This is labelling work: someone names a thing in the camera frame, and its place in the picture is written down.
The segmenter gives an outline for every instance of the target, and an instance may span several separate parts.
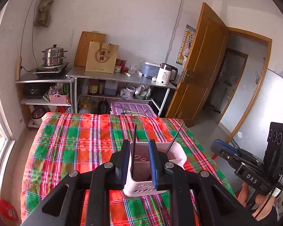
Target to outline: wooden cutting board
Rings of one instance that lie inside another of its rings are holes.
[[[91,41],[105,42],[106,34],[83,31],[75,55],[75,65],[86,66],[89,45]]]

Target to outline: giraffe height chart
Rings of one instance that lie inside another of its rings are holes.
[[[182,65],[184,57],[183,52],[189,48],[189,44],[192,43],[194,35],[195,35],[195,29],[189,25],[186,25],[186,31],[184,32],[184,36],[182,39],[182,43],[180,46],[180,50],[177,56],[176,63]]]

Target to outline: white label sticker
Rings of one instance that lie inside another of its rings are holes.
[[[273,197],[277,197],[280,192],[281,192],[280,189],[275,188],[275,191],[274,191],[274,193],[272,193],[272,196],[273,196]]]

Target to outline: human hand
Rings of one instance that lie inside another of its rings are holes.
[[[253,217],[255,217],[259,211],[261,210],[261,208],[264,206],[265,202],[268,200],[269,195],[264,196],[264,195],[257,195],[256,196],[256,204],[259,205],[259,207],[257,208],[257,210],[252,214]],[[240,202],[240,204],[244,207],[246,207],[246,200],[248,199],[248,184],[246,182],[243,182],[242,184],[242,190],[238,196],[238,201]],[[265,218],[270,211],[272,210],[272,206],[275,202],[275,197],[271,196],[271,198],[269,199],[269,201],[267,202],[267,204],[265,205],[265,207],[263,208],[263,210],[260,212],[260,214],[256,217],[256,220],[262,220],[263,218]]]

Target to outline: gold gift bag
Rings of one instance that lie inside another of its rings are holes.
[[[86,71],[113,73],[119,46],[90,42]]]

